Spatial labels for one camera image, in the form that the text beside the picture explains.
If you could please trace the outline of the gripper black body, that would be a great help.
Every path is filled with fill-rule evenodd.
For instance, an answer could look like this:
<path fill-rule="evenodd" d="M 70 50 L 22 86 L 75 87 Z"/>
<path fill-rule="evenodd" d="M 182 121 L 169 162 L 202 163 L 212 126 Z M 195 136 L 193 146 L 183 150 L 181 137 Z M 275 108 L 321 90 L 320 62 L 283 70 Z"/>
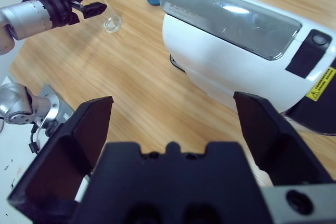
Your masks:
<path fill-rule="evenodd" d="M 42 3 L 43 9 L 49 14 L 49 20 L 52 22 L 51 28 L 63 27 L 66 25 L 74 25 L 79 23 L 79 18 L 72 8 L 76 4 L 64 0 L 36 0 Z"/>

